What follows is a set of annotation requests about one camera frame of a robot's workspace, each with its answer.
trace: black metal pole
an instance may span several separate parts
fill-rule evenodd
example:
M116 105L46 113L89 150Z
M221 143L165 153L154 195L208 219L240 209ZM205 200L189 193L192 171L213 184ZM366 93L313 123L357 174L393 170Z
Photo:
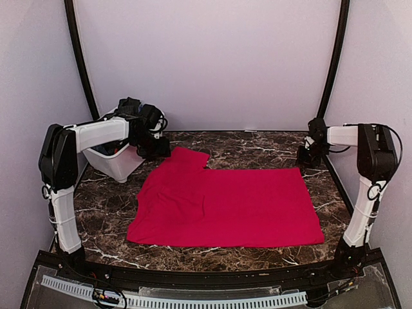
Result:
M100 118L96 106L95 97L90 86L90 80L88 71L86 69L86 64L84 62L82 46L80 44L79 30L77 29L75 8L73 5L73 0L64 0L64 6L66 7L67 23L70 31L71 45L73 46L73 51L76 58L77 69L79 71L80 79L83 85L83 91L88 101L89 110L93 120Z
M343 39L345 36L346 22L348 21L350 0L342 0L341 12L339 13L339 21L337 24L335 45L333 46L332 59L330 61L328 77L326 78L326 84L324 85L323 95L319 109L317 111L318 118L324 118L330 95L332 93L333 83L335 82L337 67L339 65L339 59L341 58Z

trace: white cable carrier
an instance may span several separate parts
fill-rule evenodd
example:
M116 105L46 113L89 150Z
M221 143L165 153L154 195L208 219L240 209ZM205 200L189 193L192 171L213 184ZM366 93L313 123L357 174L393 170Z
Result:
M93 294L93 287L91 285L80 285L78 283L67 282L65 280L50 276L43 276L41 285L85 301L93 301L91 298ZM275 309L288 308L291 306L308 303L306 300L306 292L260 298L219 301L160 299L142 297L127 293L124 293L124 295L127 299L127 307L130 309ZM110 297L116 297L119 299L119 296L116 294L111 294ZM121 298L117 308L123 307L124 300Z

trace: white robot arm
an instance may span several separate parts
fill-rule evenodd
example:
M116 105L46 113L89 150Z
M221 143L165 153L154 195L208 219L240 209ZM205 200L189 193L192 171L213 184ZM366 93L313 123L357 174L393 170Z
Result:
M399 166L390 131L390 127L380 124L326 127L323 119L315 118L309 122L305 145L299 147L297 161L312 167L321 163L321 157L331 151L331 145L357 147L359 193L350 224L335 252L335 261L340 266L361 263L379 203Z
M58 236L60 249L73 254L82 251L73 205L77 181L77 154L116 140L129 140L144 158L170 156L169 141L160 137L165 128L163 113L131 98L121 100L118 109L100 120L80 125L51 125L39 159L44 186L49 199L50 221Z

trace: brown marble table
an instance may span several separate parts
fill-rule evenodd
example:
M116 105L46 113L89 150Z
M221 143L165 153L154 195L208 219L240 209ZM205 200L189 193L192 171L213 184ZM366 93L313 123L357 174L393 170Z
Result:
M172 147L209 153L212 169L280 169L295 166L304 133L177 132L166 133ZM325 235L321 245L285 248L171 248L126 240L137 212L136 194L162 162L143 163L120 184L88 167L75 193L75 213L87 260L110 265L175 271L258 270L331 259L350 220L326 166L301 169Z

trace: white basket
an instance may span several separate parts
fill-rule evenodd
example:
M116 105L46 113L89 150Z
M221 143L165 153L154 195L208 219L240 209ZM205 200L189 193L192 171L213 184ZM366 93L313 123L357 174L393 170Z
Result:
M129 144L113 156L106 156L92 148L83 153L91 166L120 183L127 182L127 177L144 162L144 159L137 155L136 147Z

